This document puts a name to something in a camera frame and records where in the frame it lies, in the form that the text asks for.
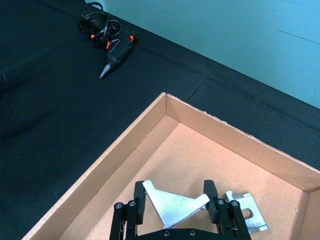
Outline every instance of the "cardboard box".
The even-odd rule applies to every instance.
[[[23,239],[109,239],[114,203],[132,200],[135,182],[147,179],[191,198],[204,179],[220,196],[252,193],[270,228],[253,240],[320,239],[320,171],[165,93]],[[163,228],[146,199],[139,235]],[[178,227],[216,231],[205,210]]]

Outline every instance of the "screw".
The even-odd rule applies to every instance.
[[[115,208],[116,208],[116,209],[122,208],[122,203],[121,203],[121,202],[118,202],[118,203],[115,205]]]
[[[197,232],[194,229],[190,229],[189,234],[190,234],[190,236],[193,237],[193,236],[195,236],[197,234]]]
[[[223,199],[219,198],[217,203],[220,204],[220,205],[223,205],[225,203],[225,201]]]
[[[163,235],[164,235],[165,237],[170,236],[170,232],[169,232],[169,230],[165,230],[165,231],[163,232]]]
[[[238,206],[239,205],[239,202],[238,201],[236,201],[236,200],[232,200],[231,201],[231,204],[232,204],[232,206]]]
[[[132,200],[132,201],[129,202],[129,206],[130,206],[130,207],[133,207],[134,205],[136,205],[136,202],[135,202],[134,200]]]

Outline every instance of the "black fabric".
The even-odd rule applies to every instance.
[[[161,92],[320,169],[319,109],[148,31],[99,80],[82,4],[0,2],[0,239],[26,234]]]

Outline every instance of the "silver metal bracket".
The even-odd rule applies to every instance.
[[[206,204],[210,201],[206,194],[193,199],[158,190],[150,180],[146,180],[142,184],[165,229],[174,228],[181,224],[205,209]]]
[[[251,193],[235,194],[232,191],[227,191],[222,198],[229,202],[237,200],[240,203],[241,210],[249,209],[251,211],[252,216],[245,219],[250,234],[269,229]]]

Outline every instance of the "light blue wall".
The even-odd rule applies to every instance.
[[[320,108],[320,0],[102,0],[112,14]]]

